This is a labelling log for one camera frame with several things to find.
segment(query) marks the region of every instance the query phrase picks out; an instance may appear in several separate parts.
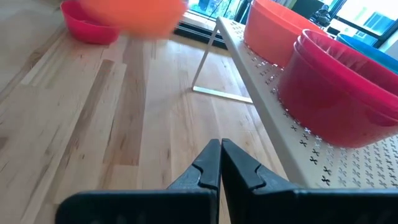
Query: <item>white shelf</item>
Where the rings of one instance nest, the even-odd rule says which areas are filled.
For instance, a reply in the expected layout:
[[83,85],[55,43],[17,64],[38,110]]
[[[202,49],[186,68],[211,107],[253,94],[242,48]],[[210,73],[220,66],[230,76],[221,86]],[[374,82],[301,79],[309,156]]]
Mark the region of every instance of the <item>white shelf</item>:
[[397,136],[362,149],[322,141],[283,109],[277,99],[283,71],[244,44],[244,25],[219,17],[217,28],[291,182],[310,188],[398,188]]

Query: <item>metal rod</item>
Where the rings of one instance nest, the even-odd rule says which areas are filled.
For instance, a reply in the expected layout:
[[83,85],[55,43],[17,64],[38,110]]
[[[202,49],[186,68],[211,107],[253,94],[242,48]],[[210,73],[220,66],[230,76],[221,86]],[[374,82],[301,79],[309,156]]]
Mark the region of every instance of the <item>metal rod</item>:
[[224,93],[222,91],[211,90],[211,89],[203,88],[203,87],[199,87],[199,86],[194,86],[192,88],[192,91],[195,91],[195,92],[198,92],[198,93],[205,93],[205,94],[209,94],[209,95],[212,95],[212,96],[218,96],[218,97],[221,97],[221,98],[227,98],[227,99],[230,99],[230,100],[235,100],[235,101],[239,101],[239,102],[243,102],[243,103],[253,104],[252,99],[249,98],[249,97],[239,96],[239,95],[230,94],[230,93]]
[[195,83],[196,83],[197,80],[198,80],[199,73],[200,73],[201,69],[203,68],[203,64],[205,63],[205,60],[206,60],[206,58],[207,58],[207,55],[209,54],[210,47],[211,47],[211,45],[213,45],[213,41],[214,41],[214,39],[215,39],[215,37],[216,37],[217,31],[218,31],[218,23],[216,23],[216,26],[214,27],[213,33],[211,34],[210,40],[209,40],[209,42],[207,43],[207,47],[206,47],[205,54],[203,54],[203,57],[201,58],[201,61],[200,61],[200,64],[199,64],[197,73],[195,74],[195,77],[193,78],[193,81],[192,81],[192,88],[195,86]]

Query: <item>red bowl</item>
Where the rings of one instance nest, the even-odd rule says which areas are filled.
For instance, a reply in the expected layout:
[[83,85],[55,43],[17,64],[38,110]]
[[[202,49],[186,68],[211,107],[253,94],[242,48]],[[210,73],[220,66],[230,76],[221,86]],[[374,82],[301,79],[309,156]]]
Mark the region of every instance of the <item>red bowl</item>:
[[64,1],[61,10],[70,33],[90,44],[110,44],[118,39],[119,29],[106,26],[90,17],[78,1]]
[[398,134],[398,77],[327,36],[303,33],[279,82],[292,117],[341,147]]

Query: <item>orange bowl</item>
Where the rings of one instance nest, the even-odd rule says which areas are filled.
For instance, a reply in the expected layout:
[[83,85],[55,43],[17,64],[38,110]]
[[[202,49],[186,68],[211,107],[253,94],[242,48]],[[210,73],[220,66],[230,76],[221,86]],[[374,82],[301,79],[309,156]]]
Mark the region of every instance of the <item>orange bowl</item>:
[[187,10],[182,0],[81,0],[81,5],[95,19],[145,39],[167,38]]
[[293,44],[304,29],[324,33],[306,18],[276,2],[255,0],[246,23],[244,41],[267,61],[285,67],[293,54]]

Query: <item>butcher block countertop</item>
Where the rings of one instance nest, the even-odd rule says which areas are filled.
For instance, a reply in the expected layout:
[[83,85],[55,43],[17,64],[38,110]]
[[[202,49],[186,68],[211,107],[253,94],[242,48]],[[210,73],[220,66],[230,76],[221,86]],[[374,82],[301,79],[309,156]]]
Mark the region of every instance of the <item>butcher block countertop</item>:
[[[0,0],[1,223],[53,223],[82,190],[164,189],[213,138],[285,176],[252,105],[190,91],[205,44],[84,44],[59,4]],[[209,57],[199,84],[247,95],[228,53]],[[224,197],[220,219],[229,222]]]

